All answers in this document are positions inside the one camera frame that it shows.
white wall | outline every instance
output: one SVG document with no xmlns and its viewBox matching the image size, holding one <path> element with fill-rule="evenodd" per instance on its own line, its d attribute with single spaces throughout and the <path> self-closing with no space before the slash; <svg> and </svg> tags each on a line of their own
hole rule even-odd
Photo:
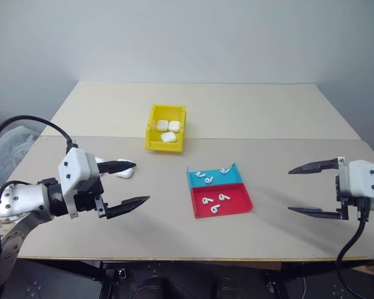
<svg viewBox="0 0 374 299">
<path fill-rule="evenodd" d="M 374 148 L 374 0 L 1 0 L 0 119 L 76 80 L 318 83 Z"/>
</svg>

gray cloth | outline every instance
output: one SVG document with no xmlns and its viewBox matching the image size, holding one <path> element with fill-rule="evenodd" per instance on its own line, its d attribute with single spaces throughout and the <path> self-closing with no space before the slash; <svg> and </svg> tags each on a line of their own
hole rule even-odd
<svg viewBox="0 0 374 299">
<path fill-rule="evenodd" d="M 37 132 L 24 126 L 9 130 L 0 137 L 0 186 L 8 180 L 38 137 Z"/>
</svg>

